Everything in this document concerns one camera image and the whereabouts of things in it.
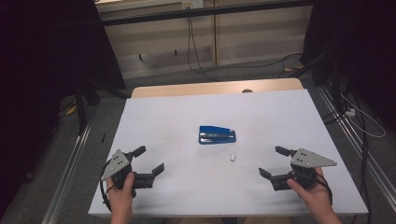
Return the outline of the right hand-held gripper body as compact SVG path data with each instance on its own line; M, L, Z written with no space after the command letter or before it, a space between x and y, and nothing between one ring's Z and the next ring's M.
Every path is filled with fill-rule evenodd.
M335 166L337 164L334 160L304 148L299 148L295 151L296 153L293 157L289 156L291 171L286 175L272 176L270 179L274 190L290 189L287 184L288 179L294 179L303 188L308 189L316 180L317 167Z

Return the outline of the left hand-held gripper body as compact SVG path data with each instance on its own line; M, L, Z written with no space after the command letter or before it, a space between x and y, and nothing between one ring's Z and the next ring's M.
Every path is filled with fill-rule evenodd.
M118 149L106 162L105 170L101 174L101 180L106 181L111 178L118 189L122 189L125 179L129 173L132 173L132 152L124 153ZM134 173L134 189L150 189L153 185L153 174Z

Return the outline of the blue stapler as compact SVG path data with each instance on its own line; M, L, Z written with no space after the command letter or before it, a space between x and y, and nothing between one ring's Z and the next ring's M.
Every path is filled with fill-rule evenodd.
M236 141L236 132L223 127L200 126L198 140L201 145L234 143Z

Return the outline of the person's left hand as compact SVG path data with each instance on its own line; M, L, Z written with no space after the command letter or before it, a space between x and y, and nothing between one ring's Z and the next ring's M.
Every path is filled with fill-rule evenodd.
M129 173L125 179L122 189L114 187L114 182L111 178L106 180L108 199L111 205L111 213L113 214L133 214L133 197L131 194L134 183L134 174Z

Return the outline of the person's right hand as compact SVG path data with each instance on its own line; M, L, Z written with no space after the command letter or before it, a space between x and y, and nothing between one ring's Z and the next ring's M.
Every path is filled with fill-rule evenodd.
M311 189L304 189L293 179L288 179L287 184L303 199L305 206L316 220L327 219L335 215L329 199L329 192L319 183L316 183Z

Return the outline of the white table cover sheet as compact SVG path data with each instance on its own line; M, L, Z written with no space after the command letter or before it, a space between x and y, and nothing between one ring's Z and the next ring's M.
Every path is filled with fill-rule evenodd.
M201 145L200 126L236 132L228 144ZM133 201L140 217L299 216L307 210L291 190L275 191L259 168L290 171L276 146L305 148L337 162L324 170L339 215L367 208L306 90L127 100L112 149L146 152L134 159L138 173L164 171ZM231 154L236 155L230 161Z

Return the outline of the black metal stand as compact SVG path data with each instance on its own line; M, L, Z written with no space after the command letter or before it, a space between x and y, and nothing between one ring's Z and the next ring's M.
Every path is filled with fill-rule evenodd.
M94 85L88 81L79 81L76 84L75 97L78 111L78 134L82 135L88 125L84 102L87 102L88 105L98 105L100 97L96 93Z

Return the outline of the wooden table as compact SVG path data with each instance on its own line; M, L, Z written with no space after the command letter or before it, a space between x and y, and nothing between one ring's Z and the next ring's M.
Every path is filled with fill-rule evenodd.
M253 93L265 91L302 90L303 88L302 82L298 78L292 77L138 87L133 90L131 97L144 98L203 94Z

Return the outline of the black curtain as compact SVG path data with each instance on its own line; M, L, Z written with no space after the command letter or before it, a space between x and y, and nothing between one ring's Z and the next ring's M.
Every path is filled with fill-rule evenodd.
M396 0L315 0L301 62L324 52L396 132Z
M0 0L0 219L76 92L125 84L97 0Z

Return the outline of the black horizontal bar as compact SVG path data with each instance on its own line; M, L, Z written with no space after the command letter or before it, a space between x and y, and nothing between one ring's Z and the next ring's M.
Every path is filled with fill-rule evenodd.
M104 26L123 25L131 23L141 23L149 21L167 21L184 18L194 18L212 15L232 14L259 10L281 9L290 7L313 6L316 0L274 0L254 4L243 4L225 7L207 7L198 9L185 9L170 12L152 13L137 16L121 16L109 19L102 19Z

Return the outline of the aluminium floor rail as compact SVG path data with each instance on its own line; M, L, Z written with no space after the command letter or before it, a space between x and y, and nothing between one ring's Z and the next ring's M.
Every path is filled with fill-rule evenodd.
M370 115L367 109L362 108L362 104L354 94L348 98L347 95L340 93L339 98L344 107L337 109L335 104L336 97L331 95L331 91L328 87L317 87L317 90L326 106L331 110L333 119L329 122L337 123L342 129L344 136L356 151L356 155L361 159L360 193L364 195L367 201L371 201L373 193L370 193L368 190L368 178L372 178L375 185L381 191L381 195L396 212L396 179L392 180L386 174L389 168L385 165L381 165L379 160L373 156L374 152L385 156L387 159L390 158L390 153L385 152L389 144L386 144L384 147L375 144L376 140L380 143L388 141L390 132L383 127L378 119L375 119L374 115ZM356 116L347 117L345 115L347 108L354 108Z
M65 196L69 191L81 152L85 147L86 141L90 134L91 125L87 124L78 135L77 142L75 143L71 156L64 168L62 178L50 200L46 213L41 221L41 224L56 224L57 219L61 213Z

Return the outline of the white wall socket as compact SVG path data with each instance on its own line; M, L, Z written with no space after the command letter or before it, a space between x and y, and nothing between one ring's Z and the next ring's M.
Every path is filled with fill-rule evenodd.
M204 0L183 0L181 5L183 9L203 8Z

